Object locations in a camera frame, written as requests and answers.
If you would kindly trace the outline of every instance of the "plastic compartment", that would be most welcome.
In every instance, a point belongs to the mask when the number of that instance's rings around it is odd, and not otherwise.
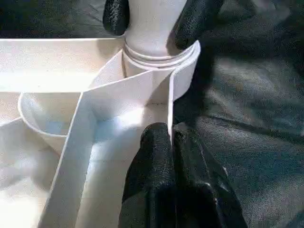
[[[165,122],[171,132],[173,100],[190,86],[199,44],[188,60],[170,69],[142,67],[124,54],[121,45],[121,39],[0,40],[0,52],[5,50],[5,58],[0,56],[0,91],[4,96],[10,93],[6,90],[23,92],[19,110],[24,120],[0,126],[0,149],[9,158],[1,159],[1,166],[12,165],[12,173],[16,167],[27,167],[23,155],[28,153],[33,153],[37,166],[25,172],[29,181],[24,191],[36,189],[39,199],[20,190],[19,196],[30,199],[31,209],[20,204],[18,211],[6,214],[27,217],[22,227],[36,227],[44,205],[39,228],[117,227],[125,175],[143,129]],[[16,110],[14,99],[11,107]],[[8,135],[19,137],[19,143]],[[46,136],[60,140],[60,146]],[[62,151],[55,175],[57,156],[48,145]],[[40,180],[54,177],[51,189],[39,187],[38,174]],[[5,194],[3,202],[10,202]],[[25,216],[30,211],[35,213]]]
[[[123,38],[0,39],[0,91],[82,91],[121,50],[123,41]]]
[[[23,93],[18,109],[23,121],[59,155],[80,93]]]
[[[147,71],[82,94],[39,227],[117,227],[141,133],[172,115],[168,74]]]
[[[21,118],[0,126],[0,227],[37,227],[57,164]]]

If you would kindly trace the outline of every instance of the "gloved finger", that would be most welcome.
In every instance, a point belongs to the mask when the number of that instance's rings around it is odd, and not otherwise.
[[[174,126],[174,168],[180,224],[247,227],[225,169],[208,152],[196,131],[184,123]]]
[[[175,227],[175,173],[166,124],[153,123],[143,131],[123,193],[119,228]]]
[[[186,49],[212,27],[223,0],[188,0],[175,29],[175,45]]]
[[[105,30],[113,35],[121,36],[129,25],[129,17],[128,0],[106,0],[103,15]]]

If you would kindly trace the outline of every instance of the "white cylindrical bottle neck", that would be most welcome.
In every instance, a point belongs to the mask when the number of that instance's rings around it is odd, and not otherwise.
[[[173,31],[187,0],[129,0],[130,24],[126,51],[135,61],[151,67],[182,62],[192,47],[178,50]]]

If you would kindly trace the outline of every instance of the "white plastic part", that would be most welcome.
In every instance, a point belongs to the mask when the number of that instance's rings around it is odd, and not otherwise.
[[[124,38],[0,39],[0,91],[79,92]]]
[[[17,109],[20,93],[0,92],[0,126],[19,117]]]
[[[150,67],[182,63],[193,47],[175,47],[173,31],[187,0],[129,0],[130,23],[125,35],[128,55]]]
[[[22,120],[59,155],[80,93],[23,93],[18,101]]]
[[[21,118],[0,126],[0,227],[37,227],[57,164]]]

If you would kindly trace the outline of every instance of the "black rubber glove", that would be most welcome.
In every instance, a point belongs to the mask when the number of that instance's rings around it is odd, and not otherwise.
[[[188,0],[175,28],[175,45],[186,49],[203,31],[210,29],[223,0]],[[113,35],[122,35],[129,25],[128,0],[107,0],[104,7],[104,28]]]
[[[142,133],[128,170],[120,228],[246,228],[224,168],[194,130],[174,127],[174,153],[166,124]]]
[[[143,131],[128,170],[119,227],[175,228],[175,192],[168,128],[154,123]]]
[[[178,227],[247,227],[225,169],[184,123],[174,127],[174,168]]]

